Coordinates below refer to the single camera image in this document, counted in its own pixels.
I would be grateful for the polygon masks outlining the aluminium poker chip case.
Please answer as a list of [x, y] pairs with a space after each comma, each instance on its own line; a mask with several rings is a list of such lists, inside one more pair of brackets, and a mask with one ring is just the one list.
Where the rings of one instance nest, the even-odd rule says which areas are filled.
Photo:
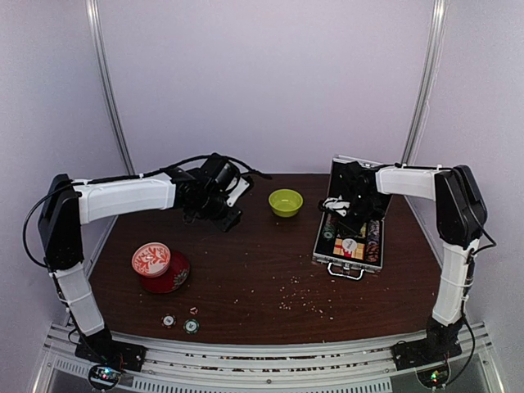
[[372, 176], [383, 165], [336, 155], [332, 158], [327, 196], [312, 261], [333, 277], [359, 281], [383, 266], [385, 216], [391, 196], [376, 192]]

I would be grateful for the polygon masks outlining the white dealer button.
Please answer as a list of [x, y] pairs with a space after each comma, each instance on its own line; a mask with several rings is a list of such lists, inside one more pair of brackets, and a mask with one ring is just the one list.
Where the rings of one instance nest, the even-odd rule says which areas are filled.
[[347, 253], [352, 253], [357, 250], [358, 242], [352, 238], [346, 238], [342, 240], [342, 247]]

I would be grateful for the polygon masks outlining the red banded card deck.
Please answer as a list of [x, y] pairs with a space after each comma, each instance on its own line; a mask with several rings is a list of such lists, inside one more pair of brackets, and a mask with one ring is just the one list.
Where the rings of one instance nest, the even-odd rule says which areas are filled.
[[349, 259], [363, 260], [364, 252], [365, 244], [352, 238], [337, 238], [333, 247], [334, 255]]

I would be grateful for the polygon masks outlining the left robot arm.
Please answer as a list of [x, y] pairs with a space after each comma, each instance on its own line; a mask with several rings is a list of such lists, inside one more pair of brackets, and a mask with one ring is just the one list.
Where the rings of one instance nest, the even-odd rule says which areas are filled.
[[220, 231], [235, 226], [242, 211], [237, 200], [253, 186], [240, 171], [242, 162], [218, 153], [198, 156], [201, 166], [183, 169], [178, 163], [145, 174], [73, 180], [57, 175], [40, 208], [38, 232], [43, 267], [50, 273], [67, 306], [87, 352], [101, 364], [118, 355], [84, 272], [81, 228], [113, 216], [146, 210], [180, 209], [183, 218], [209, 220]]

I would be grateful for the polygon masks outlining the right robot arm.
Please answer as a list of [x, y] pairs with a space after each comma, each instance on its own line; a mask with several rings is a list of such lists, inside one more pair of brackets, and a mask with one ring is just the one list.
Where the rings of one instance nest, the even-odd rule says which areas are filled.
[[343, 165], [339, 174], [345, 203], [343, 223], [353, 232], [371, 219], [381, 219], [392, 195], [418, 197], [436, 206], [436, 227], [443, 242], [440, 284], [420, 355], [437, 361], [449, 353], [465, 323], [468, 299], [487, 209], [471, 169], [410, 165]]

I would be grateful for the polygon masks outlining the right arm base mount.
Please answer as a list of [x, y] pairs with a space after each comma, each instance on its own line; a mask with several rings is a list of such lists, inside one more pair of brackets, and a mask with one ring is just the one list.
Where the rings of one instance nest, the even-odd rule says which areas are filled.
[[398, 371], [418, 368], [428, 364], [443, 362], [462, 354], [460, 344], [452, 344], [447, 349], [434, 349], [426, 339], [416, 341], [399, 341], [391, 347], [392, 357]]

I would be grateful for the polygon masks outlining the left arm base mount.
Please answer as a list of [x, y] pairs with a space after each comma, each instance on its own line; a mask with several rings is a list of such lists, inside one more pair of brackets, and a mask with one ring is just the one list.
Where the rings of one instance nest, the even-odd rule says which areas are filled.
[[90, 362], [110, 366], [118, 371], [140, 372], [146, 356], [144, 346], [122, 341], [80, 341], [75, 356]]

